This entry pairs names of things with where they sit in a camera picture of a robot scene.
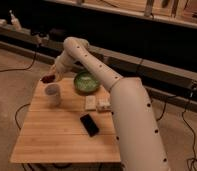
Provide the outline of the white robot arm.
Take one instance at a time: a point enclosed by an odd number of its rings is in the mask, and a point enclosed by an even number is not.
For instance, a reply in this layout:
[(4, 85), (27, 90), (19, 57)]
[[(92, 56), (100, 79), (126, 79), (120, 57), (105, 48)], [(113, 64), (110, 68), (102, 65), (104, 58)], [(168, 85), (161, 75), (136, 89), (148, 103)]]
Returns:
[(55, 60), (55, 81), (80, 62), (110, 93), (123, 171), (172, 171), (149, 95), (139, 77), (123, 77), (88, 51), (85, 39), (68, 37)]

